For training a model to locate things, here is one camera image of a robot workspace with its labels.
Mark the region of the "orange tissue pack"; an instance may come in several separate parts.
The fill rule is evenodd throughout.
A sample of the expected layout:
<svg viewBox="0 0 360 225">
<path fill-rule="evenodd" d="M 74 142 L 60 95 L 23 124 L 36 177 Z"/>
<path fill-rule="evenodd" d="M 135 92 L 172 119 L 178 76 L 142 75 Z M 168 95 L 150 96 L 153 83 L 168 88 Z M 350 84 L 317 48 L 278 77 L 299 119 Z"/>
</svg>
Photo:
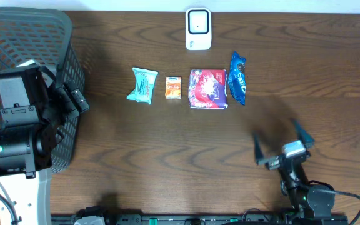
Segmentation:
<svg viewBox="0 0 360 225">
<path fill-rule="evenodd" d="M 166 99 L 181 99 L 182 78 L 181 77 L 166 77 Z"/>
</svg>

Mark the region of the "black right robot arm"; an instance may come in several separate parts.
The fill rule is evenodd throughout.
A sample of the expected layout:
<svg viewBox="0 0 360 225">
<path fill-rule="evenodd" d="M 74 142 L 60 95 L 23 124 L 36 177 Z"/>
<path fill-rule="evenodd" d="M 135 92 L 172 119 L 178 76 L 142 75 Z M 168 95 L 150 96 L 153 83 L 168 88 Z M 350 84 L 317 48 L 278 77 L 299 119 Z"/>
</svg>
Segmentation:
<svg viewBox="0 0 360 225">
<path fill-rule="evenodd" d="M 290 198 L 296 212 L 289 216 L 289 221 L 296 218 L 319 220 L 330 218 L 335 203 L 335 195 L 330 185 L 311 182 L 302 167 L 310 156 L 309 148 L 314 146 L 314 138 L 293 119 L 297 139 L 285 144 L 277 156 L 264 157 L 256 133 L 253 134 L 254 155 L 258 165 L 265 165 L 268 170 L 277 170 L 281 176 L 281 189 Z"/>
</svg>

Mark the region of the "green wet wipes pack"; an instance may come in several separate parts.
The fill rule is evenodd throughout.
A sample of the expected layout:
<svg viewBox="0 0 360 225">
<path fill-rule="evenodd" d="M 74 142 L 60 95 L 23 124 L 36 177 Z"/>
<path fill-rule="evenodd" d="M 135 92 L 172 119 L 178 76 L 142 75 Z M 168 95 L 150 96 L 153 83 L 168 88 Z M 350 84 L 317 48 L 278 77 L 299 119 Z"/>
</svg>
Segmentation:
<svg viewBox="0 0 360 225">
<path fill-rule="evenodd" d="M 136 78 L 135 88 L 127 95 L 126 98 L 131 101 L 148 103 L 151 105 L 153 100 L 154 85 L 156 77 L 159 73 L 157 71 L 141 69 L 138 67 L 133 67 L 132 71 Z"/>
</svg>

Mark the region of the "red purple pad pack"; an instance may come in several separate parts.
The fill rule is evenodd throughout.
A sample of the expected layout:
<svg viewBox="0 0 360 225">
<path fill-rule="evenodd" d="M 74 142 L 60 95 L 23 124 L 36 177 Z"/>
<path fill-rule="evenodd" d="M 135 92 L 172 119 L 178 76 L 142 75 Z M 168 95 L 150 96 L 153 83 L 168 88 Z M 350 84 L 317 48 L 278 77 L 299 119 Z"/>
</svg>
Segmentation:
<svg viewBox="0 0 360 225">
<path fill-rule="evenodd" d="M 227 71 L 225 69 L 193 69 L 189 76 L 188 99 L 191 108 L 226 109 Z"/>
</svg>

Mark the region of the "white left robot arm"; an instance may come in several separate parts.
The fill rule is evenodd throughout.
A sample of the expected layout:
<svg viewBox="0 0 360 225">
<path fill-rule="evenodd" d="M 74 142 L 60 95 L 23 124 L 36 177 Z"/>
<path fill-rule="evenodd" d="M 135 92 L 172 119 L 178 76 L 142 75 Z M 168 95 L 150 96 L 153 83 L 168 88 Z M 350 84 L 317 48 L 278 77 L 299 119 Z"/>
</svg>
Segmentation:
<svg viewBox="0 0 360 225">
<path fill-rule="evenodd" d="M 60 127 L 89 110 L 79 86 L 32 63 L 0 72 L 0 222 L 51 224 L 50 190 Z"/>
</svg>

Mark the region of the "blue Oreo cookie pack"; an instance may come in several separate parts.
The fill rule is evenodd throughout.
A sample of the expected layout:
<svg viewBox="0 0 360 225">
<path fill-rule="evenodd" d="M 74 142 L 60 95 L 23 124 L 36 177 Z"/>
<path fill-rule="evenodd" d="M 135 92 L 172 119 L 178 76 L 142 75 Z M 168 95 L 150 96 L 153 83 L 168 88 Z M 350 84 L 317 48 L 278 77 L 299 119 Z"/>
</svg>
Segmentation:
<svg viewBox="0 0 360 225">
<path fill-rule="evenodd" d="M 245 105 L 246 101 L 245 63 L 246 58 L 234 51 L 227 81 L 233 98 L 242 105 Z"/>
</svg>

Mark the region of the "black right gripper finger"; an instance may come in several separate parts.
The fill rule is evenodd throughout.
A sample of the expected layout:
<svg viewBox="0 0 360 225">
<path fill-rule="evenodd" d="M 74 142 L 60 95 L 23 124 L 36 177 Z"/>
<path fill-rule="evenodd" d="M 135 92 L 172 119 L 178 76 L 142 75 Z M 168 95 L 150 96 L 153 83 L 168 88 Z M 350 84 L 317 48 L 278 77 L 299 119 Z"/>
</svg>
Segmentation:
<svg viewBox="0 0 360 225">
<path fill-rule="evenodd" d="M 314 146 L 314 138 L 300 125 L 296 119 L 291 119 L 297 133 L 297 138 L 303 143 L 306 149 Z"/>
<path fill-rule="evenodd" d="M 254 157 L 257 165 L 263 165 L 268 163 L 268 159 L 264 157 L 264 154 L 261 150 L 259 138 L 256 133 L 252 135 L 254 141 Z"/>
</svg>

